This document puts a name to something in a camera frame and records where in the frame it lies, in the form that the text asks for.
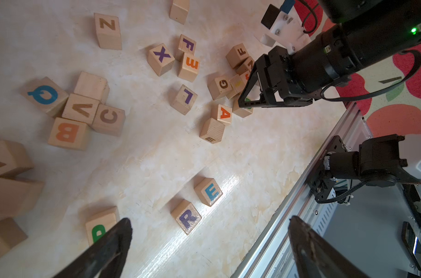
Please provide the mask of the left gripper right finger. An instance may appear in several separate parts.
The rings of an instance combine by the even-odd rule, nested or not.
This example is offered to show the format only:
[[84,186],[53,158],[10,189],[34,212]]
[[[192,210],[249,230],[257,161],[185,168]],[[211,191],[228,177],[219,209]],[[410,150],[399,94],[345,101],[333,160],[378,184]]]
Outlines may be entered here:
[[299,217],[291,217],[288,234],[299,277],[367,277]]

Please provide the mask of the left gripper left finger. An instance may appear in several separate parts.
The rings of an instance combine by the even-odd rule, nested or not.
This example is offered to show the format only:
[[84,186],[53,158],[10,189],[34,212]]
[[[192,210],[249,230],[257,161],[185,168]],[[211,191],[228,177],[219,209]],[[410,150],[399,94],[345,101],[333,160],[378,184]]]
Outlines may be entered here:
[[54,278],[120,278],[131,240],[131,221],[124,218]]

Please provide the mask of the wooden block letter R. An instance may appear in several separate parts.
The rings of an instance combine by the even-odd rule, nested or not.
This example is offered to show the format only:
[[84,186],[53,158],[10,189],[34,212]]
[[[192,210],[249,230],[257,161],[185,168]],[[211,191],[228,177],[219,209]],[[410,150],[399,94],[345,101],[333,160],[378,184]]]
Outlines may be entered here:
[[171,212],[171,216],[179,224],[186,235],[189,235],[202,220],[202,216],[195,206],[188,200],[183,199]]

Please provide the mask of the wooden block letter E blue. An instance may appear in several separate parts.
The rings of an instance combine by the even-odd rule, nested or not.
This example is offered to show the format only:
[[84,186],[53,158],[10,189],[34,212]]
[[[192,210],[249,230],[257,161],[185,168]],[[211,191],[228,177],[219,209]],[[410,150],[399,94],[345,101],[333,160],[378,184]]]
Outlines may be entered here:
[[205,178],[195,186],[194,191],[201,202],[209,207],[212,207],[223,195],[223,191],[214,178]]

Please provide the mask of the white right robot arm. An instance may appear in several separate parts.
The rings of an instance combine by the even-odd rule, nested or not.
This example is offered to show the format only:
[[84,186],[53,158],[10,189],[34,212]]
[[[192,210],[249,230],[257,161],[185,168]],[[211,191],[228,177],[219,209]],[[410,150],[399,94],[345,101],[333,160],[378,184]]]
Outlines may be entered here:
[[421,1],[320,1],[320,7],[333,26],[307,45],[303,28],[286,28],[282,8],[268,7],[261,24],[278,45],[255,62],[238,98],[241,108],[311,105],[395,54],[414,56],[407,79],[419,71]]

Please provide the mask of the wooden block yellow letter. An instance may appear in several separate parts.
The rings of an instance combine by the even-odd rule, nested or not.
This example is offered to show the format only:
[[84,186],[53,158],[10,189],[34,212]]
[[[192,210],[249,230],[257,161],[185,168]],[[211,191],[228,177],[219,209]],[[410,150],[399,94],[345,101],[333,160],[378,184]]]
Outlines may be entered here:
[[234,75],[230,79],[230,85],[232,86],[232,90],[226,95],[228,99],[232,99],[236,95],[243,92],[245,86],[246,86],[246,78],[242,75]]

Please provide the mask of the wooden block letter A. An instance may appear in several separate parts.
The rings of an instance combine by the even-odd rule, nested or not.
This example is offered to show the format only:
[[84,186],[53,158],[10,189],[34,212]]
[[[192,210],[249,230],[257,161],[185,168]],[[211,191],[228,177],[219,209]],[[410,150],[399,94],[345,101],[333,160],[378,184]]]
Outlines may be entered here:
[[232,123],[232,108],[226,105],[217,104],[212,108],[211,117],[225,126]]

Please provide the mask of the wooden block brown letter D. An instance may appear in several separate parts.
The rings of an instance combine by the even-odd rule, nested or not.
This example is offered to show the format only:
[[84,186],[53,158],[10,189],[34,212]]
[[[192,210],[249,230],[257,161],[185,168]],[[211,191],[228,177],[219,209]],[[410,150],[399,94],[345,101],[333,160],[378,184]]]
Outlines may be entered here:
[[255,61],[251,56],[249,56],[236,70],[238,75],[242,75],[246,71],[251,72],[253,69]]

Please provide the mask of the wooden block letter P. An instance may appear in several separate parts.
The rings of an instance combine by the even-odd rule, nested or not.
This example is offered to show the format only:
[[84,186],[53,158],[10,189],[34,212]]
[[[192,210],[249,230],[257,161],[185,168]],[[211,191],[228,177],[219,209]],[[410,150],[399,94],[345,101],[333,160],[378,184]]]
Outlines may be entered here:
[[87,239],[89,246],[96,243],[103,235],[112,229],[120,221],[117,206],[93,215],[86,223]]

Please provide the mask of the wooden block letter X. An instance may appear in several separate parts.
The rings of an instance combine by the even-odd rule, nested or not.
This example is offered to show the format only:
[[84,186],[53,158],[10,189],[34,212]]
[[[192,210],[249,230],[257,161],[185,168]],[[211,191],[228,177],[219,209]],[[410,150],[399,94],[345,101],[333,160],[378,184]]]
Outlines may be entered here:
[[147,61],[158,76],[162,76],[173,68],[175,58],[165,44],[149,50]]

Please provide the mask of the wooden block letter B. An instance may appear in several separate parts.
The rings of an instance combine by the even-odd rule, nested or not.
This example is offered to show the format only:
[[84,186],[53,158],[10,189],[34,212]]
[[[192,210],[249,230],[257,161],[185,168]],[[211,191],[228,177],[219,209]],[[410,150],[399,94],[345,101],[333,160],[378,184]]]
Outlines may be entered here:
[[56,118],[48,144],[54,147],[85,151],[90,139],[91,129],[86,123]]

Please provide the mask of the wooden block letter Q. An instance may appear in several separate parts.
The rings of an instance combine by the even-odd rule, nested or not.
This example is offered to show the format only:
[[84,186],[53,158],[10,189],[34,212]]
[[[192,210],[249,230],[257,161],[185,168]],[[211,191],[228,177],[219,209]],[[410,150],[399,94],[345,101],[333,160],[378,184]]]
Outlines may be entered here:
[[49,77],[28,83],[21,90],[21,95],[52,118],[62,115],[69,98],[69,94]]

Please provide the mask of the plain wooden block near A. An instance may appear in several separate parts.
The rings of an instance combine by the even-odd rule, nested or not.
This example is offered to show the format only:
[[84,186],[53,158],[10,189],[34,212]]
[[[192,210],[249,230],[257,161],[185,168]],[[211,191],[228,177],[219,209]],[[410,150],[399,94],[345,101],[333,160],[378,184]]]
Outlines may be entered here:
[[211,144],[216,144],[222,141],[224,130],[224,124],[214,118],[209,118],[202,126],[200,138]]

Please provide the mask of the plain wooden block near K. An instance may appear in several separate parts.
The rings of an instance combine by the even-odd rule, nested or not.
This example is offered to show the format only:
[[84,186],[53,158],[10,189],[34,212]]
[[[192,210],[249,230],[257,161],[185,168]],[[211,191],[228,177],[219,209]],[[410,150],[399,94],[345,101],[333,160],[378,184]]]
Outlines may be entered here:
[[0,221],[32,210],[44,186],[42,181],[0,178]]

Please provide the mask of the plain wooden block near Q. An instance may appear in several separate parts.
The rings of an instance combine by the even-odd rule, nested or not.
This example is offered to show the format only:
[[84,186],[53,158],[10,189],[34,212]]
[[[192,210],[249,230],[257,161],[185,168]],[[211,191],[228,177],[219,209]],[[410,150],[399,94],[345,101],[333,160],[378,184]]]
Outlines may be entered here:
[[106,78],[82,71],[77,80],[74,94],[99,100],[106,104],[110,88]]

